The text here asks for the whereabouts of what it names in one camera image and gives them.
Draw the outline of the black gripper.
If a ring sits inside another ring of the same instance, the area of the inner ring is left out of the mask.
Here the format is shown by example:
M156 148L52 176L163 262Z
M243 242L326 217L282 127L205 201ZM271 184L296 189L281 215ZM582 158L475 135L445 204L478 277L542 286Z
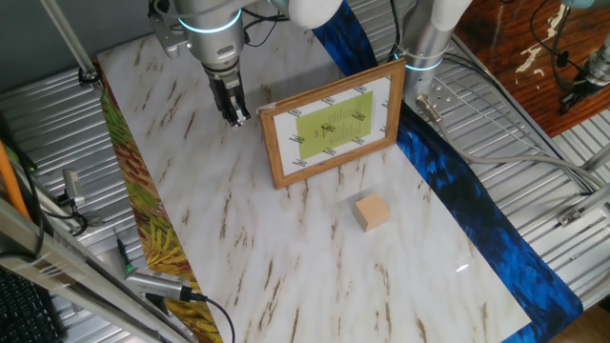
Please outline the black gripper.
M251 115L245 104L240 71L206 73L217 109L232 128L241 127L242 122L248 121Z

